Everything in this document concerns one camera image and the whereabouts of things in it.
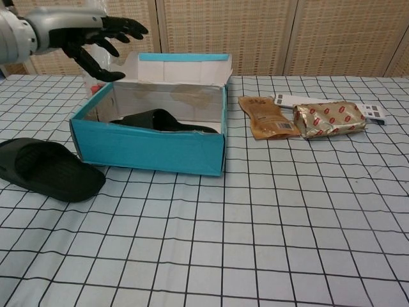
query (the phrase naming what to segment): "grid tablecloth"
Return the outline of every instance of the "grid tablecloth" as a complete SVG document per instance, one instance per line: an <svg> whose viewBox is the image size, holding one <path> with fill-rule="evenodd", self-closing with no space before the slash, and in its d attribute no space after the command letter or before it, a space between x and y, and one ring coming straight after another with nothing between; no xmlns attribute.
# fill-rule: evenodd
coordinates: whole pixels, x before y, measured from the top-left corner
<svg viewBox="0 0 409 307"><path fill-rule="evenodd" d="M388 124L255 141L237 97L382 105ZM0 84L0 140L75 151L80 77ZM409 79L232 77L220 178L102 168L83 203L0 180L0 306L409 306Z"/></svg>

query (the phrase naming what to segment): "wall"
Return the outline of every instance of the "wall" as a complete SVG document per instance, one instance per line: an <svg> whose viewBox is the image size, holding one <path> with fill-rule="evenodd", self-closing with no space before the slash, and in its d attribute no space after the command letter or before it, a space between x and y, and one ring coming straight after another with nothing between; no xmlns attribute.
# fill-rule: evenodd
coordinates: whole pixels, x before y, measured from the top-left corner
<svg viewBox="0 0 409 307"><path fill-rule="evenodd" d="M40 5L84 0L14 0ZM141 52L228 52L235 74L409 75L408 0L110 0L110 15L150 30L116 43L120 61ZM32 57L39 74L79 74L61 51Z"/></svg>

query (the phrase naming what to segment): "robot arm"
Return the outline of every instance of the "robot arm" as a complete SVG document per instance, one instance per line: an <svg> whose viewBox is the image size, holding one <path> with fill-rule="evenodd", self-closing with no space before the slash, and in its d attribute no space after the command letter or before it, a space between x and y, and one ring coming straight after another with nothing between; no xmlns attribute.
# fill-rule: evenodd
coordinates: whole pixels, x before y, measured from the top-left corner
<svg viewBox="0 0 409 307"><path fill-rule="evenodd" d="M112 82L125 75L102 69L82 46L95 43L118 57L119 52L106 38L129 43L127 35L142 40L145 34L148 30L135 20L110 17L92 8L40 7L25 17L0 9L0 65L20 63L32 54L61 48L91 77Z"/></svg>

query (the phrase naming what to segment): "gold foil package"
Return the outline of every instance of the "gold foil package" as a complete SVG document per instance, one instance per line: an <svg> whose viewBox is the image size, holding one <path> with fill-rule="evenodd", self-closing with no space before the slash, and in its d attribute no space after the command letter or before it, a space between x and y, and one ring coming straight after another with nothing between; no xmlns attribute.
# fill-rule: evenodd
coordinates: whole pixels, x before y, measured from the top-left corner
<svg viewBox="0 0 409 307"><path fill-rule="evenodd" d="M294 106L294 123L303 138L334 136L365 130L365 117L352 102Z"/></svg>
<svg viewBox="0 0 409 307"><path fill-rule="evenodd" d="M240 107L250 117L251 132L255 139L282 139L299 136L300 132L281 114L272 98L239 97Z"/></svg>

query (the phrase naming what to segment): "slipper in box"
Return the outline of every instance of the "slipper in box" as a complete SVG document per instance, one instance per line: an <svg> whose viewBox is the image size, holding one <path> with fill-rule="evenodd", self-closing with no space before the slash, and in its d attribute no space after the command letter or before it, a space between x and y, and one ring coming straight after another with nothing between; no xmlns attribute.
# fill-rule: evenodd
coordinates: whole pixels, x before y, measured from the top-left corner
<svg viewBox="0 0 409 307"><path fill-rule="evenodd" d="M38 139L0 143L0 178L61 201L84 201L105 184L105 176L63 145Z"/></svg>
<svg viewBox="0 0 409 307"><path fill-rule="evenodd" d="M154 129L158 131L199 131L205 133L217 133L215 129L197 126L185 125L178 122L169 112L163 109L155 109L143 113L125 116L122 120L113 120L111 123L117 123L125 126Z"/></svg>

